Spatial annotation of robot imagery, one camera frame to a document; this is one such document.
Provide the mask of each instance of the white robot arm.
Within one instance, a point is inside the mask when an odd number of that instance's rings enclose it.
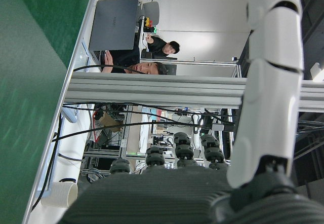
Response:
[[[238,188],[279,161],[290,174],[303,70],[300,0],[249,0],[251,66],[227,172]]]

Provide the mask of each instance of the laptop lid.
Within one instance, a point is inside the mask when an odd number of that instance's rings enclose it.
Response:
[[[138,0],[99,0],[89,50],[127,50],[134,45]]]

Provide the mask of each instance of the black shirt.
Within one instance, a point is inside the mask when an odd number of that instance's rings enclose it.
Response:
[[[134,44],[132,50],[111,50],[113,65],[119,65],[123,67],[129,67],[140,62],[140,52],[136,44]],[[100,62],[105,64],[104,60],[105,51],[101,51]],[[126,73],[123,68],[113,68],[112,73]]]
[[[148,50],[152,52],[152,54],[155,56],[162,56],[166,57],[168,54],[164,53],[162,51],[162,48],[167,44],[165,41],[163,41],[161,38],[152,36],[154,42],[153,43],[147,43]]]

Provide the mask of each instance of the chair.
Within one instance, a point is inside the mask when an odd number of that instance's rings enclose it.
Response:
[[[139,18],[141,15],[150,18],[150,20],[152,20],[152,25],[156,26],[160,18],[158,2],[148,2],[139,6],[137,9],[137,17]]]

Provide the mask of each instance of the person sitting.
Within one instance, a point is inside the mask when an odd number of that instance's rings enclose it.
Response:
[[[122,60],[123,63],[119,64],[118,62],[113,61],[113,57],[111,53],[107,50],[104,54],[104,64],[106,65],[119,65],[123,67],[127,67],[145,74],[167,74],[167,68],[164,64],[160,62],[145,62],[140,63],[137,61],[133,61],[132,59]],[[113,68],[113,67],[104,67],[102,69],[103,73],[138,73],[135,71],[130,71],[123,68]]]
[[[146,41],[148,45],[148,50],[149,52],[152,52],[153,57],[166,57],[169,54],[176,54],[180,51],[180,45],[175,41],[167,43],[161,38],[151,36],[150,34],[147,35]]]

